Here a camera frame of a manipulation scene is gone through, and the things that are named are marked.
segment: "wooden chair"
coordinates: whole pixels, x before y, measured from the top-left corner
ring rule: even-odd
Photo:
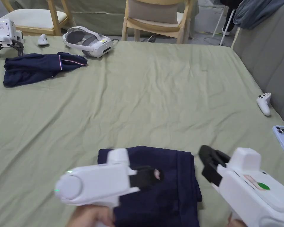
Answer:
[[[191,11],[195,0],[137,0],[149,4],[172,5],[185,2],[184,13],[177,13],[178,24],[167,24],[138,20],[128,17],[128,0],[126,0],[122,40],[127,40],[127,28],[134,29],[135,41],[140,40],[140,30],[177,38],[177,43],[188,41]]]
[[[14,10],[9,0],[1,0],[9,12],[2,18],[12,20],[17,30],[24,35],[54,35],[61,36],[61,27],[68,21],[74,24],[73,16],[68,9],[66,0],[61,0],[64,12],[56,10],[54,0],[47,0],[49,9],[17,9]]]

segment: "folded navy garment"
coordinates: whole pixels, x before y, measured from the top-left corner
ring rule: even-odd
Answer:
[[[79,55],[30,53],[5,60],[3,85],[16,87],[33,84],[55,77],[59,72],[71,71],[87,65],[87,59]]]
[[[106,163],[112,149],[99,150],[98,164]],[[127,148],[131,167],[151,166],[163,171],[164,180],[149,190],[120,197],[117,227],[199,227],[197,202],[202,201],[189,152],[153,147]]]

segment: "white robot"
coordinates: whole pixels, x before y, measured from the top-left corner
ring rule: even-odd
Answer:
[[[0,50],[12,47],[23,55],[23,33],[16,30],[14,22],[7,18],[0,18]]]
[[[73,205],[119,206],[119,197],[140,191],[163,180],[163,173],[150,167],[129,167],[125,148],[108,153],[107,163],[77,167],[67,171],[55,186],[55,194],[63,203]],[[98,222],[96,227],[105,226]]]
[[[260,170],[261,156],[249,148],[237,148],[230,158],[202,146],[202,175],[228,202],[232,219],[248,227],[284,227],[284,186]]]

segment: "white sneaker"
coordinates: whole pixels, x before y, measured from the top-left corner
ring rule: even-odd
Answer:
[[[225,33],[225,36],[229,36],[230,35],[230,31],[227,31],[226,33]]]

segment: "black pants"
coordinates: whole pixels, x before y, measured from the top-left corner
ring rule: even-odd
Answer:
[[[228,24],[228,20],[230,18],[230,15],[231,15],[231,12],[233,11],[233,8],[228,8],[228,11],[227,11],[227,16],[226,16],[226,22],[224,24],[224,27],[223,27],[223,30],[225,31],[226,27],[227,27],[227,24]],[[233,29],[233,27],[235,26],[234,23],[233,23],[233,18],[235,16],[235,12],[236,10],[233,12],[233,16],[231,18],[231,21],[229,23],[229,26],[228,26],[228,29],[227,31],[231,31]]]

